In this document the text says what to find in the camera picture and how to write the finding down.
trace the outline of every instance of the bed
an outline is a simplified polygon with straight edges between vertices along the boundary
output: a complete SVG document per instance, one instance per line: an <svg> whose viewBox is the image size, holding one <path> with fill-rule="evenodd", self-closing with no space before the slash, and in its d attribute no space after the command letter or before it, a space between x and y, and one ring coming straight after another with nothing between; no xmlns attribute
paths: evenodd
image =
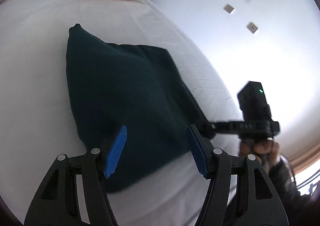
<svg viewBox="0 0 320 226"><path fill-rule="evenodd" d="M66 80L68 30L76 23L107 43L167 49L209 121L242 118L204 54L151 1L6 0L0 4L0 196L22 223L53 160L85 153ZM237 136L212 142L237 155ZM187 226L208 184L189 152L108 197L121 226ZM229 198L235 186L232 178Z"/></svg>

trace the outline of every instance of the white panel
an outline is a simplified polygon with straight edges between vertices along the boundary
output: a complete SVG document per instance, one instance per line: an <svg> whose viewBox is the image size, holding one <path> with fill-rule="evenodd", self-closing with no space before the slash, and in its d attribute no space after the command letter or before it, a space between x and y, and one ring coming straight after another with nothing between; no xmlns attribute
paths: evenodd
<svg viewBox="0 0 320 226"><path fill-rule="evenodd" d="M320 138L320 12L314 0L152 0L204 52L234 100L261 82L292 158ZM224 11L230 4L232 14ZM246 26L259 30L252 34Z"/></svg>

